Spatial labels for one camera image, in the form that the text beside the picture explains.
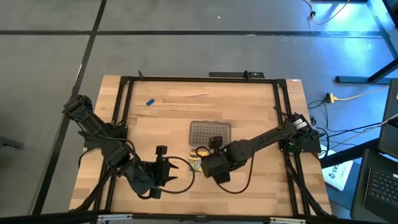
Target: wire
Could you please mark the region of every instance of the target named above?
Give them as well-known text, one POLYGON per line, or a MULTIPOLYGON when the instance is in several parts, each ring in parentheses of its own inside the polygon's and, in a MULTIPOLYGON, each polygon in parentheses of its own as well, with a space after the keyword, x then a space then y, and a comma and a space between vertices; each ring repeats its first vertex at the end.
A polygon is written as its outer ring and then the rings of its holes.
POLYGON ((195 154, 196 154, 200 159, 203 158, 203 156, 201 156, 201 155, 199 154, 199 152, 198 152, 199 149, 206 149, 207 152, 209 153, 209 155, 211 154, 210 150, 209 150, 207 147, 205 147, 205 146, 199 146, 199 147, 197 147, 197 148, 195 149, 195 154))
POLYGON ((339 144, 333 146, 332 149, 334 149, 335 147, 339 146, 340 144, 342 144, 342 143, 344 143, 344 142, 346 142, 346 141, 349 141, 350 139, 353 139, 353 138, 358 137, 358 136, 360 136, 360 135, 362 135, 362 134, 365 134, 365 133, 367 133, 367 132, 370 132, 370 131, 372 131, 373 129, 380 128, 381 126, 385 125, 388 121, 390 121, 391 119, 394 119, 394 118, 396 118, 396 117, 398 117, 398 113, 395 114, 394 116, 390 117, 389 119, 383 121, 382 123, 378 124, 377 126, 372 127, 371 129, 369 129, 369 130, 367 130, 367 131, 364 131, 364 132, 359 133, 359 134, 356 134, 356 135, 354 135, 354 136, 352 136, 352 137, 350 137, 350 138, 348 138, 348 139, 345 139, 345 140, 342 141, 341 143, 339 143, 339 144))
POLYGON ((325 23, 331 21, 331 20, 332 20, 335 16, 337 16, 337 14, 339 14, 339 13, 341 12, 341 10, 343 10, 344 7, 346 7, 346 5, 350 2, 350 0, 347 0, 347 1, 346 1, 346 4, 344 4, 344 6, 341 7, 341 9, 340 9, 339 11, 337 11, 335 15, 333 15, 332 17, 330 17, 330 19, 328 19, 328 20, 325 21, 325 22, 319 22, 319 23, 318 23, 318 22, 315 20, 315 11, 313 10, 312 4, 311 4, 308 0, 303 0, 303 1, 305 1, 305 2, 310 6, 310 10, 311 10, 310 16, 311 16, 311 18, 312 18, 313 23, 315 23, 316 25, 322 25, 322 24, 325 24, 325 23))
POLYGON ((331 140, 329 140, 330 142, 333 142, 333 143, 337 143, 337 144, 342 144, 342 145, 347 145, 347 146, 357 146, 357 144, 353 144, 353 143, 341 143, 341 142, 336 142, 336 141, 331 141, 331 140))
POLYGON ((78 169, 80 168, 81 159, 83 158, 83 156, 84 156, 87 152, 91 152, 91 150, 87 150, 87 151, 83 152, 83 153, 80 155, 80 157, 79 157, 79 163, 78 163, 78 167, 77 167, 78 169))
POLYGON ((373 90, 373 91, 369 91, 369 92, 366 92, 366 93, 362 93, 362 94, 359 94, 359 95, 356 95, 356 96, 351 96, 351 97, 347 97, 347 98, 335 98, 335 100, 340 100, 340 101, 343 101, 343 100, 351 100, 351 99, 355 99, 355 98, 358 98, 358 97, 360 97, 360 96, 364 96, 364 95, 367 95, 367 94, 370 94, 370 93, 374 93, 374 92, 377 92, 377 91, 380 91, 380 90, 383 90, 383 89, 386 89, 386 88, 389 88, 390 86, 386 86, 386 87, 383 87, 383 88, 380 88, 380 89, 377 89, 377 90, 373 90))
POLYGON ((233 191, 230 191, 230 190, 225 189, 223 186, 221 186, 221 185, 220 185, 219 183, 217 183, 217 182, 216 182, 216 184, 217 184, 221 189, 223 189, 225 192, 227 192, 227 193, 230 193, 230 194, 240 194, 240 193, 243 193, 243 192, 249 187, 249 184, 250 184, 251 175, 252 175, 252 172, 253 172, 254 152, 255 152, 255 151, 256 151, 256 150, 253 149, 253 155, 252 155, 251 162, 250 162, 250 170, 249 170, 248 182, 246 183, 246 186, 245 186, 242 190, 237 191, 237 192, 233 192, 233 191))
POLYGON ((326 134, 326 140, 327 140, 327 144, 326 144, 326 154, 325 154, 325 157, 326 157, 326 156, 328 156, 329 149, 330 149, 329 134, 328 134, 328 132, 325 131, 323 128, 316 128, 316 129, 321 129, 321 130, 326 134))
POLYGON ((325 103, 325 102, 323 102, 323 106, 325 107, 326 130, 331 131, 331 132, 348 131, 348 130, 339 130, 339 131, 331 130, 331 129, 329 128, 329 114, 328 114, 328 108, 326 107, 326 103, 325 103))
POLYGON ((319 107, 320 105, 322 105, 322 103, 324 103, 324 102, 325 102, 325 99, 324 99, 324 100, 315 100, 315 101, 312 101, 311 103, 307 104, 307 108, 308 108, 308 109, 317 108, 317 107, 319 107), (319 103, 319 104, 316 105, 316 106, 310 106, 311 104, 316 103, 316 102, 321 102, 321 103, 319 103))
POLYGON ((136 147, 135 147, 134 143, 132 143, 131 140, 126 139, 126 138, 111 138, 111 137, 106 137, 106 136, 103 136, 102 134, 98 134, 98 136, 101 137, 101 138, 103 138, 103 139, 107 139, 107 140, 113 140, 113 141, 126 141, 126 142, 130 143, 131 148, 127 147, 127 149, 129 150, 129 152, 131 152, 131 154, 132 154, 133 156, 137 156, 137 154, 136 154, 136 147))
POLYGON ((361 127, 353 128, 353 129, 349 129, 349 130, 344 130, 344 131, 341 132, 341 133, 332 134, 332 135, 329 136, 329 137, 331 138, 331 137, 339 136, 340 134, 344 134, 344 133, 347 133, 347 132, 350 132, 350 131, 354 131, 354 130, 358 130, 358 129, 361 129, 361 128, 367 128, 367 127, 372 128, 372 126, 375 126, 375 125, 378 125, 378 124, 381 124, 381 122, 377 122, 377 123, 373 123, 373 124, 368 124, 368 125, 365 125, 365 126, 361 126, 361 127))
POLYGON ((230 193, 230 194, 240 194, 240 193, 243 193, 243 192, 249 187, 250 181, 251 181, 252 172, 253 172, 254 155, 255 155, 255 153, 256 153, 257 147, 258 147, 263 141, 265 141, 265 139, 260 139, 260 140, 256 143, 256 145, 253 147, 252 158, 251 158, 251 161, 250 161, 249 178, 248 178, 248 182, 246 183, 246 186, 244 186, 244 188, 243 188, 242 190, 240 190, 240 191, 233 192, 233 191, 227 190, 226 188, 224 188, 223 186, 221 186, 219 183, 216 182, 216 184, 217 184, 222 190, 224 190, 225 192, 230 193))

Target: wooden tabletop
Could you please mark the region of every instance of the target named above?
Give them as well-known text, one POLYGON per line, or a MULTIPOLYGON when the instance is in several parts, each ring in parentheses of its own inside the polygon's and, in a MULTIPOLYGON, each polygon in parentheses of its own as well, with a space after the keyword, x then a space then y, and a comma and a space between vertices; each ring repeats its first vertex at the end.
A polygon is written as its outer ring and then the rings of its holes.
MULTIPOLYGON (((110 122, 120 76, 104 76, 95 113, 110 122)), ((300 80, 287 80, 292 111, 304 114, 308 110, 300 80)), ((124 90, 119 118, 123 112, 124 90)), ((280 100, 284 104, 282 90, 280 100)), ((127 125, 128 138, 136 146, 143 161, 155 160, 155 148, 168 146, 168 156, 188 158, 188 136, 191 121, 219 121, 232 126, 232 141, 250 139, 278 125, 272 85, 264 83, 202 83, 202 82, 134 82, 127 125), (196 93, 205 96, 184 97, 196 93), (155 102, 146 106, 151 98, 155 102)), ((103 157, 99 149, 82 159, 70 208, 79 206, 98 182, 103 157)), ((305 183, 316 201, 331 212, 320 163, 310 153, 301 154, 305 183)), ((192 173, 180 161, 171 175, 178 179, 164 187, 182 190, 191 181, 192 173)), ((247 182, 249 165, 231 173, 231 182, 223 184, 229 190, 241 190, 247 182)), ((101 208, 104 208, 108 186, 104 188, 101 208)), ((303 213, 300 191, 296 186, 298 209, 303 213)), ((222 191, 212 178, 197 174, 192 188, 183 194, 162 193, 160 199, 142 200, 130 188, 126 178, 116 179, 112 212, 172 213, 208 215, 278 215, 290 216, 289 189, 283 155, 275 143, 256 153, 249 188, 237 195, 222 191)))

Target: blue object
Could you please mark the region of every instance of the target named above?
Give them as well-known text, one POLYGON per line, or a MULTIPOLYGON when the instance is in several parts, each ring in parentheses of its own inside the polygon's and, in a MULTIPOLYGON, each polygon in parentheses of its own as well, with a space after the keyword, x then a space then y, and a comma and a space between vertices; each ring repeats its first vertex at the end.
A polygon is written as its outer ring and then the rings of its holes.
POLYGON ((150 100, 147 102, 147 106, 150 106, 150 105, 153 104, 154 102, 155 102, 154 99, 150 99, 150 100))

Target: black clamp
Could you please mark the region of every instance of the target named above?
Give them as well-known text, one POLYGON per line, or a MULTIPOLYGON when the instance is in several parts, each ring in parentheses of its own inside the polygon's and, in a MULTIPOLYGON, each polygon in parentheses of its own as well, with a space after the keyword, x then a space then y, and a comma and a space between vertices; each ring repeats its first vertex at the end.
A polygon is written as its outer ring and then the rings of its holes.
POLYGON ((167 146, 156 146, 156 160, 162 159, 163 155, 167 153, 167 146))
POLYGON ((245 78, 246 81, 248 82, 248 81, 250 81, 250 76, 251 76, 251 72, 248 72, 247 70, 245 70, 245 71, 243 72, 242 78, 245 78))

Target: small yellow object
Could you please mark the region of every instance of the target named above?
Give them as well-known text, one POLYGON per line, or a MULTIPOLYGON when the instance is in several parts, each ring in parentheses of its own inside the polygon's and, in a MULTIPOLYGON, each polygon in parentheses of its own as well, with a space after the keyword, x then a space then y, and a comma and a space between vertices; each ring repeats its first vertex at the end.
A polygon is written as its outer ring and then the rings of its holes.
POLYGON ((329 93, 330 96, 330 103, 334 103, 335 102, 335 96, 333 96, 332 93, 329 93))

